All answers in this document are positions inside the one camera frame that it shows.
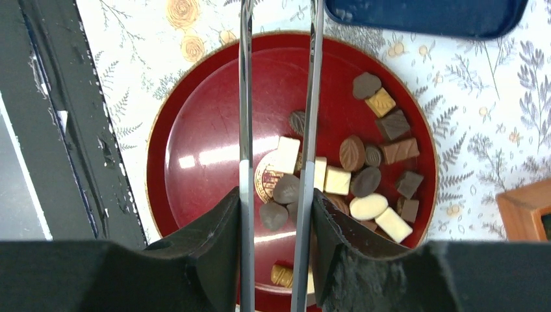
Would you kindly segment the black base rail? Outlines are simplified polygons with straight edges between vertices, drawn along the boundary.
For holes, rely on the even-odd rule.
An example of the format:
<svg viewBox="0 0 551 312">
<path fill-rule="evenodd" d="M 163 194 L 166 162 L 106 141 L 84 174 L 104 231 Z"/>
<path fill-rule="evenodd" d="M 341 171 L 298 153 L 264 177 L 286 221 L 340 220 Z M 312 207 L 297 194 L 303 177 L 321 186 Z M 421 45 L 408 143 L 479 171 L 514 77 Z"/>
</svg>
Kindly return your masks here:
<svg viewBox="0 0 551 312">
<path fill-rule="evenodd" d="M 1 2 L 1 97 L 45 236 L 144 248 L 75 1 Z"/>
</svg>

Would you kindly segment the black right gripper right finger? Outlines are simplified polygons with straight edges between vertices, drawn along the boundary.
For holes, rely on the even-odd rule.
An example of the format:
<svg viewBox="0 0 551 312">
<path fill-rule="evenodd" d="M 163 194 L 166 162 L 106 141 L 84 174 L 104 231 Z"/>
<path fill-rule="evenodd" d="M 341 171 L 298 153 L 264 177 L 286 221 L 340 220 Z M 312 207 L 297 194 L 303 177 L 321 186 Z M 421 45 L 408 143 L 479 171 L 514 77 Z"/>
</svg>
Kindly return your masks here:
<svg viewBox="0 0 551 312">
<path fill-rule="evenodd" d="M 409 249 L 314 192 L 311 261 L 323 311 L 549 311 L 550 244 L 445 241 Z"/>
</svg>

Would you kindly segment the floral tablecloth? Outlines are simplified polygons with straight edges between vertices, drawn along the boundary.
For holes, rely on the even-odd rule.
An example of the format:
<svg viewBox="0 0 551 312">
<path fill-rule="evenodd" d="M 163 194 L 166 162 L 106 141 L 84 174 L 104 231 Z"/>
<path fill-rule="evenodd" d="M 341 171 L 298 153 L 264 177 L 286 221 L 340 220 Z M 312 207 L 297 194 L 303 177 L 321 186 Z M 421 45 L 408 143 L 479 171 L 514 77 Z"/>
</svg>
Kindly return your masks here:
<svg viewBox="0 0 551 312">
<path fill-rule="evenodd" d="M 239 36 L 238 1 L 78 1 L 146 239 L 146 146 L 165 97 L 195 63 Z M 386 64 L 422 105 L 439 156 L 428 239 L 504 240 L 499 192 L 550 176 L 550 2 L 475 42 L 349 27 L 325 33 Z"/>
</svg>

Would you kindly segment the red round plate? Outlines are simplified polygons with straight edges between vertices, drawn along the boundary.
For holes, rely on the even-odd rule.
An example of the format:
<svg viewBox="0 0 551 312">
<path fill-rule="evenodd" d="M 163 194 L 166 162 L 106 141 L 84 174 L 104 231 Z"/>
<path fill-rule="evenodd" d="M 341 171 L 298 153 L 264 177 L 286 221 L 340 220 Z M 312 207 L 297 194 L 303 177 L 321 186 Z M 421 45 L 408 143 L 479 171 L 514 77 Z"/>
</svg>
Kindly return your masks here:
<svg viewBox="0 0 551 312">
<path fill-rule="evenodd" d="M 280 138 L 295 138 L 288 117 L 306 104 L 309 35 L 262 34 L 252 42 L 253 169 L 255 206 L 272 197 L 280 173 L 272 170 Z M 396 184 L 412 171 L 423 181 L 415 193 L 418 213 L 403 241 L 418 246 L 432 219 L 437 164 L 431 131 L 415 98 L 390 69 L 356 47 L 333 38 L 323 43 L 322 86 L 316 155 L 339 166 L 342 141 L 355 135 L 391 153 L 378 117 L 353 96 L 353 80 L 364 72 L 381 79 L 410 125 L 403 139 L 415 140 L 419 155 L 381 166 L 378 192 L 395 206 Z M 163 104 L 147 152 L 147 196 L 161 235 L 167 236 L 212 209 L 238 185 L 240 161 L 238 44 L 231 44 L 187 73 Z"/>
</svg>

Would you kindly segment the gold square chocolate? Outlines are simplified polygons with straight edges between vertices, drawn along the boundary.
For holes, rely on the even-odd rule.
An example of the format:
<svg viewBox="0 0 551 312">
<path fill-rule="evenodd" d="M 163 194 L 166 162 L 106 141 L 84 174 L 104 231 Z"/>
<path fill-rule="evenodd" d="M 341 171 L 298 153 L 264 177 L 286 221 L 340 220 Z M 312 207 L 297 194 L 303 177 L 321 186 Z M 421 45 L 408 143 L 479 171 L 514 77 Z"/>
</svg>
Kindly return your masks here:
<svg viewBox="0 0 551 312">
<path fill-rule="evenodd" d="M 365 102 L 378 118 L 384 117 L 396 106 L 395 100 L 384 88 L 380 88 Z"/>
</svg>

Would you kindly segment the blue box lid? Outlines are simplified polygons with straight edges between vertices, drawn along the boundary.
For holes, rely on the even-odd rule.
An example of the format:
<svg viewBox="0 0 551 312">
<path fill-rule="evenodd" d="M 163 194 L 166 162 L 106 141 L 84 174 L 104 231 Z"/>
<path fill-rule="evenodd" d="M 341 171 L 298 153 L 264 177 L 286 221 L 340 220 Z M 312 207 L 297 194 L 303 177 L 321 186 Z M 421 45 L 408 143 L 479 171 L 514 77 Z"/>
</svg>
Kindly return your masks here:
<svg viewBox="0 0 551 312">
<path fill-rule="evenodd" d="M 493 40 L 516 27 L 527 0 L 330 0 L 341 24 L 474 40 Z"/>
</svg>

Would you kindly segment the caramel square chocolate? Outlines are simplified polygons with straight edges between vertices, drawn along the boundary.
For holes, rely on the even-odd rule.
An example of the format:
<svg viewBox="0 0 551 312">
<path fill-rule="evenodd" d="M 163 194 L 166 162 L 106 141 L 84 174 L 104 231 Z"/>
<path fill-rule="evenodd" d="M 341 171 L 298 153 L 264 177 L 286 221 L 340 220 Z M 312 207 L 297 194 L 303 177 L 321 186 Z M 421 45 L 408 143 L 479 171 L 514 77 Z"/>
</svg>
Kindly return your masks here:
<svg viewBox="0 0 551 312">
<path fill-rule="evenodd" d="M 292 288 L 293 273 L 294 271 L 290 267 L 274 264 L 270 271 L 270 280 L 274 285 Z"/>
</svg>

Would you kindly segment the dark oval chocolate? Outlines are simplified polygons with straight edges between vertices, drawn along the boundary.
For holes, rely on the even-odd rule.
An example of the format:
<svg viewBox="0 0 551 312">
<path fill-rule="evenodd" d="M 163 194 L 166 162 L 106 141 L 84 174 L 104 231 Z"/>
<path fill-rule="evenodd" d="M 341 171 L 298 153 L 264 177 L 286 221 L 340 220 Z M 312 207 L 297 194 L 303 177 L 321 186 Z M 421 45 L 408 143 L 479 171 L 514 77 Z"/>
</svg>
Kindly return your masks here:
<svg viewBox="0 0 551 312">
<path fill-rule="evenodd" d="M 259 208 L 261 224 L 270 231 L 278 231 L 288 220 L 288 211 L 286 207 L 276 203 L 267 202 Z"/>
</svg>

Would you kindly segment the white rectangular chocolate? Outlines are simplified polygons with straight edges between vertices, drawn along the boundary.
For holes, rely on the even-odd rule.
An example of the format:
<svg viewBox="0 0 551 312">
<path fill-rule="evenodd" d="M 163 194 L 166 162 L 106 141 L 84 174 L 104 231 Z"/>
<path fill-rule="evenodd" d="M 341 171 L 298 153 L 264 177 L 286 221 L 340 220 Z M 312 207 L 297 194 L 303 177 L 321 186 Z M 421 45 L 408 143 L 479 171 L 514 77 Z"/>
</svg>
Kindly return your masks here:
<svg viewBox="0 0 551 312">
<path fill-rule="evenodd" d="M 279 137 L 276 149 L 274 170 L 284 174 L 293 174 L 300 149 L 300 140 L 285 136 Z"/>
</svg>

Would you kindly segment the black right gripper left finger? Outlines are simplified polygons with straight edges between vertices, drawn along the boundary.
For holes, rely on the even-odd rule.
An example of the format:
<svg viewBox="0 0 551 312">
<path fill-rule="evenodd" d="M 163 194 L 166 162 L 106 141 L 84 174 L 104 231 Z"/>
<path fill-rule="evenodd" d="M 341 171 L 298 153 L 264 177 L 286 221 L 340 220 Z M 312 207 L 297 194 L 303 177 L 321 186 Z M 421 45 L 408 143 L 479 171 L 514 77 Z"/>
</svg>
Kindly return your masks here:
<svg viewBox="0 0 551 312">
<path fill-rule="evenodd" d="M 2 311 L 234 311 L 240 200 L 144 250 L 107 240 L 1 243 Z"/>
</svg>

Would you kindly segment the orange wooden divider tray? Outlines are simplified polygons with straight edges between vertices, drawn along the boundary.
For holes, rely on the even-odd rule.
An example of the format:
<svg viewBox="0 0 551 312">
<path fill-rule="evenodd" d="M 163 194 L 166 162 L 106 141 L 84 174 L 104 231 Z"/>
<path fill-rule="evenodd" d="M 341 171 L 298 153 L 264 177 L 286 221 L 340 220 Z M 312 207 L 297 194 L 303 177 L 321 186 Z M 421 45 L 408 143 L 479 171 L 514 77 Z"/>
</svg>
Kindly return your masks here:
<svg viewBox="0 0 551 312">
<path fill-rule="evenodd" d="M 550 180 L 508 190 L 496 202 L 510 241 L 549 241 L 542 217 L 550 215 Z"/>
</svg>

